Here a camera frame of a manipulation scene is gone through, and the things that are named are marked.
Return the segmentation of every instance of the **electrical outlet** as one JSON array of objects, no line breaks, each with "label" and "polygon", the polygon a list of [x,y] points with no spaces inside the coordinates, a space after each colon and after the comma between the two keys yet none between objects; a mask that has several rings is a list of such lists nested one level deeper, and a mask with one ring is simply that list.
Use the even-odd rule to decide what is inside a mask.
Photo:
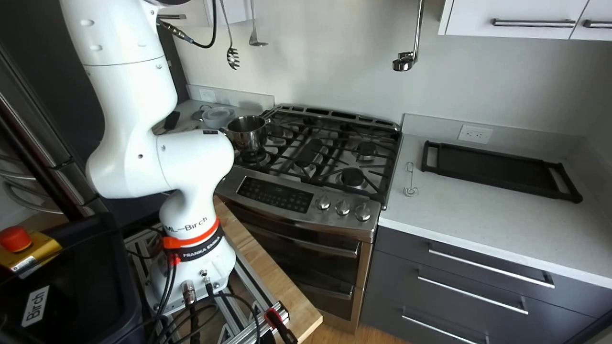
[{"label": "electrical outlet", "polygon": [[492,135],[494,128],[463,124],[460,131],[460,141],[488,143]]}]

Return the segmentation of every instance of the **black tray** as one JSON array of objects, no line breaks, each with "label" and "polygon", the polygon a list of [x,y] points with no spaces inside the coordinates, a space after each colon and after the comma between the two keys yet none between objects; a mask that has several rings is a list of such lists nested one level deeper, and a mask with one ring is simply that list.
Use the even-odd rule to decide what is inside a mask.
[{"label": "black tray", "polygon": [[425,141],[421,170],[532,194],[582,202],[582,194],[574,187],[561,162],[546,162],[517,154]]}]

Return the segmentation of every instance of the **white cabinet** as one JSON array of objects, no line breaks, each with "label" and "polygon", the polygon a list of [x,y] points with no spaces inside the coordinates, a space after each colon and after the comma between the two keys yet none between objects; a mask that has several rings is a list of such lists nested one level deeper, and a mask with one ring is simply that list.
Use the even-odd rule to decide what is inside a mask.
[{"label": "white cabinet", "polygon": [[572,40],[612,40],[612,0],[590,0]]},{"label": "white cabinet", "polygon": [[440,34],[569,40],[586,5],[588,0],[446,0]]}]

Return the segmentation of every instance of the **wooden board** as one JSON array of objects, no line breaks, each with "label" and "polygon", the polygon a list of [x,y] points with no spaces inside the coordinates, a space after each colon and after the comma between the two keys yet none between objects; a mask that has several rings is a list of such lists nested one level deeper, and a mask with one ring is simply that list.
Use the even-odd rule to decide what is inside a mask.
[{"label": "wooden board", "polygon": [[291,317],[289,328],[305,342],[324,322],[324,315],[221,198],[215,198],[215,208],[232,246],[251,263],[266,288],[286,303]]}]

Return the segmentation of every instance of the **stainless steel stove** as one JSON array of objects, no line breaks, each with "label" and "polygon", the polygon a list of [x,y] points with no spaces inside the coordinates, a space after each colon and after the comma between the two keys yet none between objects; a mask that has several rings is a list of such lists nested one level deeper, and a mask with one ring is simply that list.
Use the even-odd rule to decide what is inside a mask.
[{"label": "stainless steel stove", "polygon": [[238,150],[217,191],[326,321],[354,330],[400,128],[295,105],[263,116],[265,147]]}]

